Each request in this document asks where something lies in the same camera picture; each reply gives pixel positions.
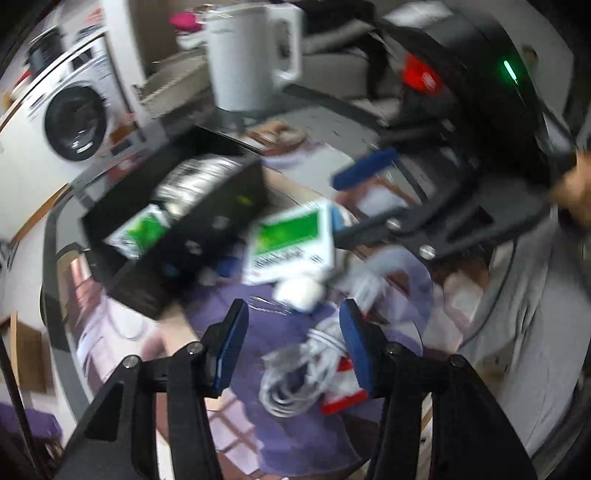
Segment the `screw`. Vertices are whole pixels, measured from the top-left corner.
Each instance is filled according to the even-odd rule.
[[[449,362],[452,364],[453,367],[456,368],[463,368],[466,366],[466,359],[461,355],[452,355],[449,358]]]
[[[453,132],[453,131],[456,129],[456,126],[455,126],[453,123],[451,123],[451,122],[449,121],[449,118],[444,118],[444,119],[441,121],[441,125],[442,125],[442,126],[443,126],[443,128],[445,128],[445,130],[447,130],[448,132]]]
[[[139,363],[139,357],[137,355],[126,356],[123,359],[123,366],[125,368],[133,368]]]
[[[187,352],[189,355],[197,355],[203,351],[203,344],[201,342],[192,342],[187,345]]]
[[[402,347],[399,343],[389,343],[386,345],[386,353],[390,355],[399,355],[402,352]]]
[[[425,260],[433,260],[435,258],[435,249],[431,245],[423,245],[418,249],[418,254]]]
[[[395,218],[388,219],[386,227],[388,230],[400,230],[400,222]]]

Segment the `white cable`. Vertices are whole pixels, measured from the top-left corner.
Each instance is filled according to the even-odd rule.
[[[307,411],[328,389],[347,347],[340,331],[338,310],[308,331],[306,343],[288,346],[263,357],[265,373],[259,400],[275,417],[295,417]],[[290,388],[287,377],[305,367],[302,386]]]

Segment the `cardboard box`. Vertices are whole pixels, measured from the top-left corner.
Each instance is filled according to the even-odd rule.
[[[17,312],[0,319],[0,331],[8,328],[8,355],[18,388],[33,392],[46,391],[43,369],[41,332],[18,320]],[[0,381],[4,376],[0,372]]]

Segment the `open black box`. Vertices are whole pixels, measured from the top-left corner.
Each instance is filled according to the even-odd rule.
[[[202,198],[139,260],[128,260],[104,242],[151,203],[152,192],[176,165],[207,153],[239,156],[243,165]],[[194,281],[199,269],[225,255],[267,203],[260,157],[236,140],[194,127],[147,158],[82,218],[92,252],[89,260],[93,275],[109,296],[157,319],[166,305]]]

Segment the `green label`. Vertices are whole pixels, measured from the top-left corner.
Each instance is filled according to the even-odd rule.
[[[256,238],[255,255],[314,240],[318,235],[318,210],[303,217],[262,225]]]

